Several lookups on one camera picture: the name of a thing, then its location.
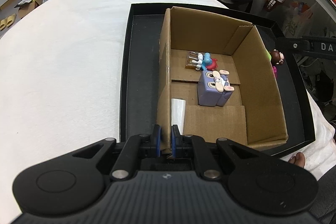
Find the yellow slipper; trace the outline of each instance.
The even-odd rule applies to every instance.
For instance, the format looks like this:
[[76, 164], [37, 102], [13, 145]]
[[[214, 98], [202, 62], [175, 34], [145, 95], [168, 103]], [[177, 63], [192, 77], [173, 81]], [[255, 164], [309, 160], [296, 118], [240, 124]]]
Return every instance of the yellow slipper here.
[[0, 22], [0, 31], [2, 31], [7, 26], [7, 18], [1, 20]]
[[7, 18], [7, 27], [11, 26], [15, 22], [16, 14], [12, 14]]

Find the gray ribbed surface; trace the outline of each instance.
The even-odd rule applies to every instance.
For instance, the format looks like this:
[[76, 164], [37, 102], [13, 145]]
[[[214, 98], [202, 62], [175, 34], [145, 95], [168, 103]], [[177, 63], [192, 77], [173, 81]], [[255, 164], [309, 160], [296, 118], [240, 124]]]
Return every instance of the gray ribbed surface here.
[[114, 183], [88, 210], [73, 216], [47, 219], [24, 214], [14, 224], [138, 224], [229, 223], [313, 224], [308, 214], [288, 218], [261, 217], [236, 205], [217, 182], [207, 182], [194, 171], [139, 171], [129, 181]]

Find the gray pants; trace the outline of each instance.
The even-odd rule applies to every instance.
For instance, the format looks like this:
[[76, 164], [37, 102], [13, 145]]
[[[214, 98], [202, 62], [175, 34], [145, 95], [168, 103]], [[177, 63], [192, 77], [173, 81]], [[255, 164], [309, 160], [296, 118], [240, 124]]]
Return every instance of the gray pants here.
[[319, 191], [310, 213], [323, 224], [336, 224], [336, 166], [318, 181]]

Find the cable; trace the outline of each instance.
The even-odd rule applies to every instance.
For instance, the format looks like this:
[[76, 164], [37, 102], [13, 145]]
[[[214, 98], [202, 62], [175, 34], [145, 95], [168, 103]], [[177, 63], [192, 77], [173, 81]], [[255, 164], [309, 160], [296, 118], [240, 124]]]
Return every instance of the cable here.
[[318, 60], [319, 58], [315, 59], [312, 63], [310, 63], [308, 66], [304, 66], [304, 65], [300, 65], [301, 67], [310, 67], [311, 65], [313, 65], [313, 63]]

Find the white fabric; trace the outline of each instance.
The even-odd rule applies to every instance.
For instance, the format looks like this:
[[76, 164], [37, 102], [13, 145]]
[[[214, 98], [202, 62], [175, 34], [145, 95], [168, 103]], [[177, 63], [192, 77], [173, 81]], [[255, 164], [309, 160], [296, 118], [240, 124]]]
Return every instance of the white fabric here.
[[336, 145], [333, 142], [334, 127], [323, 117], [321, 110], [307, 92], [314, 120], [316, 141], [292, 153], [282, 160], [288, 161], [297, 152], [302, 152], [306, 158], [305, 169], [319, 180], [330, 168], [336, 165]]
[[131, 3], [216, 0], [49, 0], [0, 39], [0, 224], [20, 210], [23, 169], [119, 138], [119, 92]]

